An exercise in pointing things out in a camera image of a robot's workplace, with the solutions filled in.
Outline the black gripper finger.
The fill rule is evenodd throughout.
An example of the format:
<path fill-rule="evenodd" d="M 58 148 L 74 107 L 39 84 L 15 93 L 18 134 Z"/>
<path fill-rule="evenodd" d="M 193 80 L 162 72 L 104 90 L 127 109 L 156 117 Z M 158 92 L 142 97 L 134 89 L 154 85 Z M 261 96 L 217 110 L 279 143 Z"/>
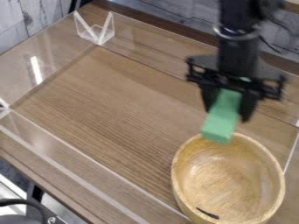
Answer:
<path fill-rule="evenodd" d="M 201 89 L 201 95 L 203 100 L 203 105 L 206 111 L 211 110 L 211 106 L 214 105 L 215 101 L 218 100 L 218 95 L 221 93 L 221 89 L 214 86 L 203 86 Z"/>
<path fill-rule="evenodd" d="M 259 92 L 249 90 L 243 93 L 239 105 L 239 115 L 243 123 L 246 123 L 250 120 L 257 110 L 258 101 L 259 101 Z"/>

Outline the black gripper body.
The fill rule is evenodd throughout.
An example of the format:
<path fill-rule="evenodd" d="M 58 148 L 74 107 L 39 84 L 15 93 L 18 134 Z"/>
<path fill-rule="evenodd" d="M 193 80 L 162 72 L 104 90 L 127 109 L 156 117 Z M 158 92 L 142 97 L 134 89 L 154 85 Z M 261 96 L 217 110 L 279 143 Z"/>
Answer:
<path fill-rule="evenodd" d="M 261 59 L 259 29 L 233 31 L 215 27 L 217 55 L 195 55 L 186 60 L 186 79 L 201 88 L 225 88 L 242 94 L 255 92 L 258 99 L 281 100 L 286 75 Z"/>

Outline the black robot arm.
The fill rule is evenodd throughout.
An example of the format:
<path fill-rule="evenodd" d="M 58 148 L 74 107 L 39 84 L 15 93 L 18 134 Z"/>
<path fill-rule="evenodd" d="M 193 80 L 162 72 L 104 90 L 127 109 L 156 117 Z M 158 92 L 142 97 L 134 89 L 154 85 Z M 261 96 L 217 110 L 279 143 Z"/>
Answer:
<path fill-rule="evenodd" d="M 265 99 L 281 100 L 287 74 L 261 58 L 261 23 L 283 6 L 282 0 L 219 0 L 219 39 L 215 55 L 195 55 L 186 60 L 187 81 L 201 88 L 207 110 L 222 90 L 241 94 L 238 114 L 246 122 Z"/>

